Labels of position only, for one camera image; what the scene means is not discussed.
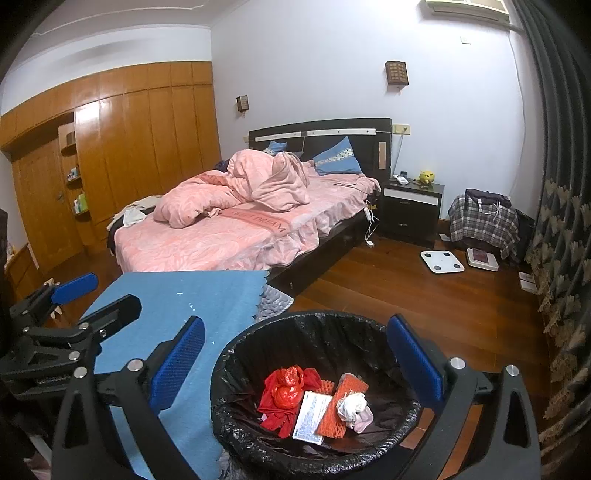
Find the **blue gripper pad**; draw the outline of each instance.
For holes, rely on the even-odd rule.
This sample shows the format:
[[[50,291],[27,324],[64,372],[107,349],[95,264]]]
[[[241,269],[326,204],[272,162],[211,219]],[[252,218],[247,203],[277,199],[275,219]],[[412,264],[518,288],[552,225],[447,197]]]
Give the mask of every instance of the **blue gripper pad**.
[[[387,337],[388,345],[400,364],[400,370],[417,394],[421,405],[435,412],[441,411],[444,404],[441,373],[414,333],[395,315],[388,322]]]
[[[152,378],[150,407],[156,413],[170,408],[205,344],[205,324],[191,317],[191,324]]]
[[[82,295],[90,293],[99,286],[99,279],[94,273],[87,273],[75,280],[59,285],[51,296],[51,301],[57,305],[70,303]]]

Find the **pink cloth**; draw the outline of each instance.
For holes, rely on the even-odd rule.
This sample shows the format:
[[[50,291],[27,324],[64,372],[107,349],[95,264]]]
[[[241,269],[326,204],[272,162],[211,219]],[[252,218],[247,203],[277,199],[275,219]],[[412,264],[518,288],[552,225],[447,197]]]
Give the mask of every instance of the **pink cloth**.
[[[187,270],[266,270],[289,265],[294,259],[318,247],[341,220],[355,216],[376,180],[357,174],[319,177],[304,163],[309,174],[310,203],[289,212],[265,212],[279,227],[265,228],[236,216],[203,218],[178,230],[154,221],[153,215],[115,234],[116,257],[123,272]],[[239,205],[230,212],[244,211],[252,217],[261,206]]]
[[[242,150],[228,164],[228,172],[207,171],[185,180],[160,200],[154,219],[172,228],[192,225],[203,212],[257,202],[275,212],[310,203],[307,169],[297,157],[272,157]]]

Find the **wall sconce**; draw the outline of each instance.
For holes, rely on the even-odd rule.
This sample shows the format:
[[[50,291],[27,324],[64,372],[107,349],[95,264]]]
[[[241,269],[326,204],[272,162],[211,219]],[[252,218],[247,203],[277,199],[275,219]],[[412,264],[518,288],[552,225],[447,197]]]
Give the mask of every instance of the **wall sconce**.
[[[386,75],[388,76],[388,85],[396,85],[399,88],[408,85],[408,73],[406,63],[399,60],[386,62]]]
[[[236,105],[240,113],[244,113],[248,110],[248,95],[242,95],[236,98]]]

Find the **nightstand drawer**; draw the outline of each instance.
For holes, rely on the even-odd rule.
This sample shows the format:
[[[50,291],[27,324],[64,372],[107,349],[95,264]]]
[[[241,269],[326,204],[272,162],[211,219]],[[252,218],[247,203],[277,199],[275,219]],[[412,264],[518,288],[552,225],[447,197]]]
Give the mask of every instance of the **nightstand drawer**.
[[[427,205],[439,205],[439,199],[430,195],[422,195],[414,192],[403,192],[401,190],[384,189],[384,196],[411,202],[425,203]]]
[[[439,207],[384,196],[379,218],[381,227],[387,232],[410,238],[427,239],[437,228]]]

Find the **wooden cabinet door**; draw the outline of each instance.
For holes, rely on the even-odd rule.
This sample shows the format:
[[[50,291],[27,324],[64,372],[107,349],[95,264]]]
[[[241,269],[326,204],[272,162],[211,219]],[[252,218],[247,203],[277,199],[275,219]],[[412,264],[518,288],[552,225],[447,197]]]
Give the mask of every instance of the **wooden cabinet door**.
[[[29,242],[47,272],[83,248],[67,200],[58,140],[14,161],[12,172]]]

